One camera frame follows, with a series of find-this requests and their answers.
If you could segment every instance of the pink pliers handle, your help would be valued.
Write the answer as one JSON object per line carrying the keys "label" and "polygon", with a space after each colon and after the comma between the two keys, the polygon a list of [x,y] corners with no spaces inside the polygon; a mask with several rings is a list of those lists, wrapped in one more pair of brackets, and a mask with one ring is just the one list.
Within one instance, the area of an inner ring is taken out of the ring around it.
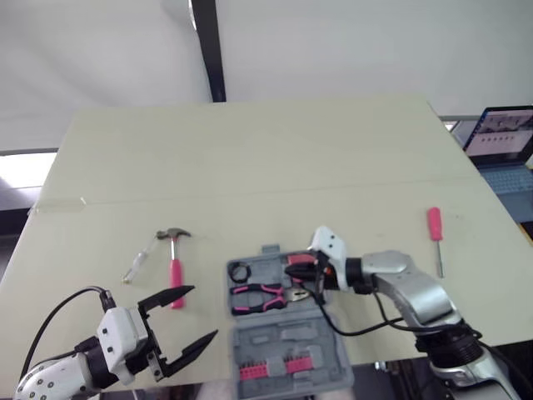
{"label": "pink pliers handle", "polygon": [[253,313],[264,313],[265,311],[272,309],[282,309],[286,307],[286,299],[284,295],[283,286],[280,283],[274,283],[272,285],[262,285],[260,283],[251,283],[245,286],[232,287],[230,294],[240,294],[247,292],[263,292],[273,294],[275,297],[268,302],[260,304],[254,307],[233,307],[232,315],[247,315]]}

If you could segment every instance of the black cable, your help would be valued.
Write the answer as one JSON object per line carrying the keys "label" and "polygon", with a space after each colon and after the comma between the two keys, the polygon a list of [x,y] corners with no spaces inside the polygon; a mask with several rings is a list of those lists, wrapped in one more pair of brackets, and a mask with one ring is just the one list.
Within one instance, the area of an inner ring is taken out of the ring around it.
{"label": "black cable", "polygon": [[[435,327],[403,327],[402,325],[397,325],[394,320],[389,320],[389,318],[385,314],[385,308],[383,307],[383,303],[381,302],[380,297],[377,295],[377,292],[372,292],[374,295],[374,298],[377,301],[377,306],[380,309],[381,317],[383,318],[383,321],[390,327],[398,329],[400,331],[406,331],[406,332],[419,332],[419,333],[426,333],[426,332],[439,332],[444,331],[446,329],[457,329],[460,325],[459,324],[453,324],[453,323],[445,323],[442,325],[438,325]],[[474,334],[475,338],[480,338],[481,334],[473,329],[471,329],[472,333]]]}
{"label": "black cable", "polygon": [[[371,327],[367,327],[365,329],[362,329],[361,331],[344,332],[344,331],[342,331],[341,329],[339,329],[338,327],[336,327],[333,324],[333,321],[331,320],[330,316],[327,314],[326,309],[322,305],[322,303],[321,303],[320,299],[318,298],[318,296],[316,295],[316,293],[314,293],[312,290],[309,290],[309,289],[305,288],[303,285],[300,285],[300,286],[301,286],[302,289],[308,291],[309,294],[313,297],[313,299],[315,300],[316,305],[320,308],[320,311],[322,312],[322,315],[324,316],[324,319],[326,320],[326,322],[330,326],[330,328],[333,329],[336,333],[338,333],[341,336],[352,336],[352,337],[353,336],[361,336],[361,335],[364,335],[365,333],[373,332],[373,331],[375,331],[377,329],[386,327],[389,324],[389,322],[381,322],[381,323],[378,323],[377,325],[373,325]],[[395,322],[395,323],[398,323],[400,321],[403,321],[403,318],[395,318],[392,321]]]}
{"label": "black cable", "polygon": [[503,361],[507,367],[511,369],[512,372],[515,373],[515,375],[522,381],[526,389],[529,391],[529,393],[533,394],[533,386],[531,386],[531,383],[529,379],[522,373],[520,369],[508,358],[506,357],[500,350],[497,348],[491,347],[486,343],[483,343],[481,340],[477,341],[480,346],[486,348],[489,353],[491,353],[494,357],[499,358],[501,361]]}
{"label": "black cable", "polygon": [[41,340],[41,336],[44,333],[44,330],[47,328],[50,321],[52,321],[52,318],[57,314],[57,312],[68,302],[73,300],[74,298],[77,298],[79,295],[84,294],[86,292],[97,292],[100,294],[100,298],[102,300],[102,297],[106,295],[106,291],[98,286],[87,286],[84,287],[81,290],[78,290],[74,294],[70,295],[66,299],[64,299],[62,302],[60,302],[53,310],[48,314],[47,318],[42,323],[41,327],[37,331],[37,335],[35,335],[35,338],[33,339],[32,346],[30,346],[30,349],[27,351],[26,360],[24,360],[24,365],[22,366],[22,372],[20,374],[20,378],[22,379],[24,375],[26,375],[27,370],[30,367],[30,362],[32,361],[33,354],[35,353],[35,349],[37,348],[37,345],[39,343],[39,340]]}

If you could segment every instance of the white tabletop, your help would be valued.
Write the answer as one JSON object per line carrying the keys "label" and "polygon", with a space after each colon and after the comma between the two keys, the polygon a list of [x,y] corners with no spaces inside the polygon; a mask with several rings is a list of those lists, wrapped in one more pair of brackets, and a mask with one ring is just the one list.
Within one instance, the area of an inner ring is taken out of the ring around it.
{"label": "white tabletop", "polygon": [[[229,378],[225,263],[306,247],[325,224],[349,255],[399,249],[436,275],[426,210],[441,208],[442,280],[466,320],[489,343],[531,338],[531,256],[506,210],[423,98],[105,109],[74,121],[41,200],[0,285],[0,397],[10,396],[42,320],[89,284],[136,302],[168,285],[168,243],[160,242],[133,285],[121,283],[158,229],[194,237],[180,250],[185,282],[196,285],[182,310],[154,310],[163,352],[214,328],[198,360],[161,385]],[[390,303],[391,315],[394,310]],[[345,329],[380,322],[371,297],[335,293]],[[34,361],[63,353],[95,333],[99,301],[86,295],[57,315]],[[345,340],[351,362],[418,357],[414,337],[390,328]],[[147,372],[135,387],[154,386]]]}

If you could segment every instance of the hammer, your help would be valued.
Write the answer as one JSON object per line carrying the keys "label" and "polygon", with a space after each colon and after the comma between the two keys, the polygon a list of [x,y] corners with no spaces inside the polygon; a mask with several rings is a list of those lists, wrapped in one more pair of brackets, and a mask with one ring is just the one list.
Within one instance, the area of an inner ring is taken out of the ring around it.
{"label": "hammer", "polygon": [[[182,285],[182,263],[177,257],[176,243],[180,236],[188,236],[191,234],[179,227],[170,227],[166,231],[157,231],[156,238],[170,239],[170,287],[177,288]],[[181,297],[171,304],[171,308],[185,307],[185,298]]]}

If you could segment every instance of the pink hammer handle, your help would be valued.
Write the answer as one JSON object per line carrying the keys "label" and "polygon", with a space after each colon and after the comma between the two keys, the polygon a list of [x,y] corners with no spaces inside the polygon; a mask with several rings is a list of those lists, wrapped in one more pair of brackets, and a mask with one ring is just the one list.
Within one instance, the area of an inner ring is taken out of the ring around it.
{"label": "pink hammer handle", "polygon": [[[170,261],[170,287],[177,288],[183,283],[182,279],[182,263],[180,260],[171,260]],[[184,308],[185,307],[185,298],[178,298],[170,306],[171,308]]]}
{"label": "pink hammer handle", "polygon": [[442,240],[441,210],[438,207],[427,210],[427,224],[430,229],[431,240],[434,242]]}

